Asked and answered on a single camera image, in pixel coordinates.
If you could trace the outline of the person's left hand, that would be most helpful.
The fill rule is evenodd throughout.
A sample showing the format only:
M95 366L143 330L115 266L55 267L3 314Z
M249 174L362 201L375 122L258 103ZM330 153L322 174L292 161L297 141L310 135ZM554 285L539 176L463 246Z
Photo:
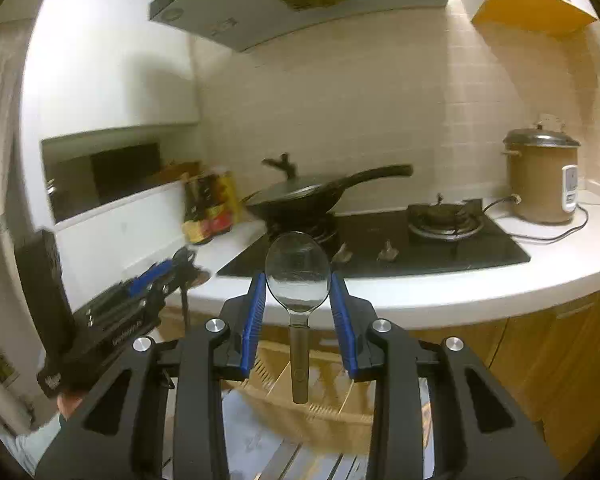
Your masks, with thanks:
M84 398L83 393L61 393L57 399L58 412L64 419L68 419L80 406Z

